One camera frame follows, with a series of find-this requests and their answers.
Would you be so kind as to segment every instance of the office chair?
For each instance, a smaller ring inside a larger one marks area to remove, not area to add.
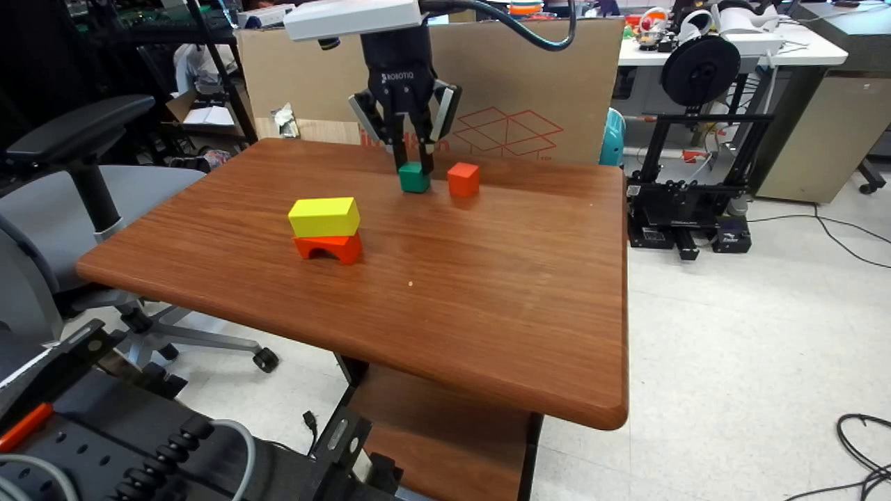
[[[0,321],[14,331],[58,334],[58,309],[49,306],[50,296],[72,309],[115,306],[122,324],[145,334],[168,359],[178,355],[168,341],[178,341],[252,352],[257,368],[270,373],[280,357],[259,343],[173,327],[182,309],[149,314],[138,296],[90,288],[75,275],[75,263],[100,239],[205,175],[175,168],[97,165],[127,126],[150,108],[154,97],[142,94],[97,101],[44,124],[5,150],[8,162],[35,168],[37,178],[0,199]]]

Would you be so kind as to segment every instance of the orange block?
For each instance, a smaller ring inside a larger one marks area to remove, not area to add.
[[[316,250],[324,250],[324,254],[335,256],[340,265],[356,265],[362,256],[359,235],[295,239],[295,247],[303,258],[309,258]]]
[[[450,169],[450,193],[455,199],[477,199],[479,194],[479,168],[469,162],[458,162]]]

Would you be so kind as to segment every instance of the white desk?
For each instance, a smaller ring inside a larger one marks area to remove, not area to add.
[[[848,53],[828,41],[825,37],[809,30],[805,26],[781,26],[775,37],[784,44],[775,53],[778,68],[838,68],[844,65]],[[728,33],[729,41],[753,44],[761,33]],[[618,68],[664,68],[668,53],[640,50],[639,40],[624,40],[618,47]]]

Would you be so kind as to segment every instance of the green block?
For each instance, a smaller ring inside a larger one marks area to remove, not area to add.
[[[429,193],[429,178],[427,178],[420,162],[411,162],[411,165],[399,168],[399,183],[401,183],[401,193],[408,193],[408,194]]]

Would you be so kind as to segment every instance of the white floor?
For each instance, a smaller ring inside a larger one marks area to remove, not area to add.
[[[857,178],[821,215],[891,238],[891,189],[864,199],[855,188]],[[749,210],[753,220],[771,215],[812,210]],[[891,265],[891,246],[834,232]],[[838,445],[835,419],[891,419],[891,270],[855,263],[817,220],[756,224],[753,238],[748,256],[706,250],[699,263],[631,250],[631,420],[597,432],[548,419],[535,501],[768,501],[867,476]],[[308,451],[302,412],[330,419],[345,387],[335,359],[244,327],[188,321],[259,336],[281,368],[266,375],[246,357],[188,352],[175,366],[189,375],[182,400]],[[857,438],[880,466],[891,463],[891,432]]]

